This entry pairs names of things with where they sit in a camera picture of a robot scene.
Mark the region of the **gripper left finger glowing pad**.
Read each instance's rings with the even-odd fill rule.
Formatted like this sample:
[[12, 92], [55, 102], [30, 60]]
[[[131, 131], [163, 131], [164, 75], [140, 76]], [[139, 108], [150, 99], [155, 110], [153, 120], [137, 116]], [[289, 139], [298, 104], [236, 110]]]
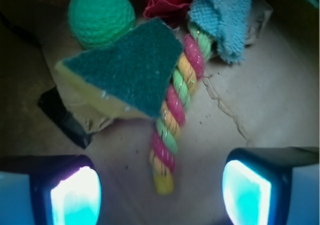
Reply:
[[0, 159], [2, 225], [95, 225], [102, 186], [86, 155]]

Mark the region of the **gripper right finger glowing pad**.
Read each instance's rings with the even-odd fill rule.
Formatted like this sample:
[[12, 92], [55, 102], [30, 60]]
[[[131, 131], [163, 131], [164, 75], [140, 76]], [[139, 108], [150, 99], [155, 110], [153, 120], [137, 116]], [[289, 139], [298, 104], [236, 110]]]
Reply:
[[318, 147], [235, 148], [222, 173], [222, 195], [234, 225], [318, 225]]

